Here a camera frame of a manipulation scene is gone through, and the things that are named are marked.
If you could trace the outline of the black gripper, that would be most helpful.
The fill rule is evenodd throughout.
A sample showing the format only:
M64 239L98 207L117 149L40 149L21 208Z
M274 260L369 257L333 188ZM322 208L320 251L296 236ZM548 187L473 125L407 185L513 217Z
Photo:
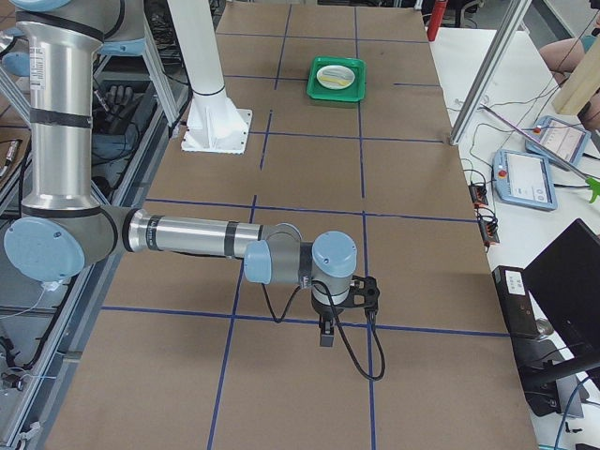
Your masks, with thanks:
M320 341L321 347L332 347L335 339L335 317L341 314L345 307L330 304L324 304L316 298L311 299L311 305L315 312L319 315Z

